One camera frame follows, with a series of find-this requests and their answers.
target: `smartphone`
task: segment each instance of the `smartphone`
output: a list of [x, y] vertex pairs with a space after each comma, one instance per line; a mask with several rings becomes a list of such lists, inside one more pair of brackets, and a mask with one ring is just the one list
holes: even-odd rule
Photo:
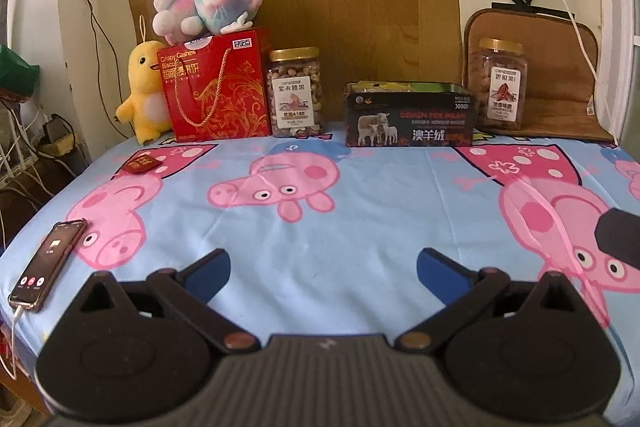
[[40, 311], [56, 277], [89, 225], [86, 219], [56, 223], [9, 295], [9, 306]]

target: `cartoon pig eye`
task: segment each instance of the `cartoon pig eye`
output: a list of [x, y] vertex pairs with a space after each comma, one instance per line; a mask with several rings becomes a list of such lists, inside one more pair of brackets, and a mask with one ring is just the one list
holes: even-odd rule
[[284, 194], [285, 196], [295, 194], [297, 191], [298, 188], [294, 187], [293, 185], [285, 185], [284, 187], [280, 187], [280, 193]]
[[268, 200], [271, 197], [271, 193], [268, 190], [258, 190], [254, 194], [254, 200], [264, 201]]
[[576, 250], [575, 256], [578, 258], [578, 261], [580, 261], [580, 264], [583, 268], [589, 269], [591, 268], [591, 266], [593, 266], [593, 257], [589, 252], [584, 250]]
[[87, 235], [84, 238], [84, 241], [82, 241], [82, 246], [83, 247], [90, 247], [92, 244], [94, 244], [96, 241], [98, 240], [98, 233], [94, 232], [94, 233], [90, 233], [89, 235]]
[[609, 275], [614, 279], [624, 279], [626, 275], [625, 265], [617, 259], [609, 259], [607, 262], [607, 270], [609, 271]]

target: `brown cushion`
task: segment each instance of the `brown cushion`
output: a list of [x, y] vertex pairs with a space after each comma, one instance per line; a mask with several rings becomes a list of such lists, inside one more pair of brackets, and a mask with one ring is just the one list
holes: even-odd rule
[[[596, 66], [596, 38], [587, 26], [578, 24], [578, 29], [585, 50]], [[506, 10], [476, 12], [466, 24], [463, 65], [463, 84], [475, 94], [480, 90], [468, 77], [469, 57], [480, 49], [479, 41], [485, 37], [523, 44], [529, 70], [521, 130], [483, 130], [510, 136], [613, 141], [596, 116], [587, 115], [595, 79], [569, 21]]]

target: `black box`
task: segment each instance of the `black box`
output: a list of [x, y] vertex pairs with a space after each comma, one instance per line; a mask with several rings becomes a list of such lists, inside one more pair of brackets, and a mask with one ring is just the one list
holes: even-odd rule
[[457, 84], [356, 82], [345, 90], [348, 147], [468, 146], [476, 100]]

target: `gold lid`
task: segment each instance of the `gold lid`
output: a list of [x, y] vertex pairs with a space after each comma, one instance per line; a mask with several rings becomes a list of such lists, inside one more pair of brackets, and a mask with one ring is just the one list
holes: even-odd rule
[[511, 52], [522, 55], [524, 46], [517, 42], [501, 41], [499, 39], [480, 39], [480, 47], [488, 50], [498, 50], [500, 52]]
[[310, 48], [290, 48], [288, 50], [274, 50], [269, 53], [271, 62], [285, 62], [286, 60], [301, 60], [302, 58], [316, 58], [320, 50], [315, 46]]

